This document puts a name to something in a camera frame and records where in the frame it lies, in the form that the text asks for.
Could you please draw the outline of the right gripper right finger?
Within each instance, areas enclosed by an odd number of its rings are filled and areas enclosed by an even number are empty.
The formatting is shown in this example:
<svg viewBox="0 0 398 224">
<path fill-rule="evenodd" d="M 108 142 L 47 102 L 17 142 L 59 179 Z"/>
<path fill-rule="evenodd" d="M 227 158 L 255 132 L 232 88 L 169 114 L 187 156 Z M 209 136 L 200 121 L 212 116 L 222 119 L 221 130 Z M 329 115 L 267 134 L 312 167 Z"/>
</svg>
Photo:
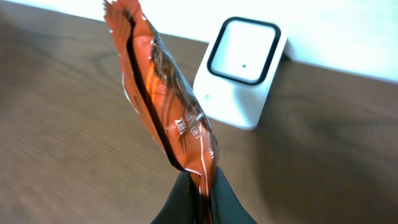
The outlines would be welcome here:
<svg viewBox="0 0 398 224">
<path fill-rule="evenodd" d="M 211 211 L 216 224 L 256 224 L 239 202 L 220 167 L 211 189 Z"/>
</svg>

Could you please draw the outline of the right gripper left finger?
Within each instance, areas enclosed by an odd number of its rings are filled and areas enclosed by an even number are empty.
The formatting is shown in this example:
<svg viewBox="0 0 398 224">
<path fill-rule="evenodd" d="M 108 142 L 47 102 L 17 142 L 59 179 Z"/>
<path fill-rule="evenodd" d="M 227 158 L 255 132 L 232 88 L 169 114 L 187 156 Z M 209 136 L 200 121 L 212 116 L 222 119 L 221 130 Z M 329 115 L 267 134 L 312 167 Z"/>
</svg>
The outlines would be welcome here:
<svg viewBox="0 0 398 224">
<path fill-rule="evenodd" d="M 194 224 L 198 221 L 197 190 L 188 172 L 181 172 L 151 224 Z"/>
</svg>

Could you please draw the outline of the red chocolate bar wrapper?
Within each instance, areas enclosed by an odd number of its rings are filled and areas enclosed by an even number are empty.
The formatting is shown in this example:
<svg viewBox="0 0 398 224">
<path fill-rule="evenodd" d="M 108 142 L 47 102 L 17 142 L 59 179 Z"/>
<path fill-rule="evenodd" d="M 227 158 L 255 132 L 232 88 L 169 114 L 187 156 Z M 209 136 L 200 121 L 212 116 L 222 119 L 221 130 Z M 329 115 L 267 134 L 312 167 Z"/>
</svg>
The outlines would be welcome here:
<svg viewBox="0 0 398 224">
<path fill-rule="evenodd" d="M 217 163 L 211 124 L 138 0 L 104 1 L 104 19 L 118 51 L 124 94 L 178 170 L 209 197 Z"/>
</svg>

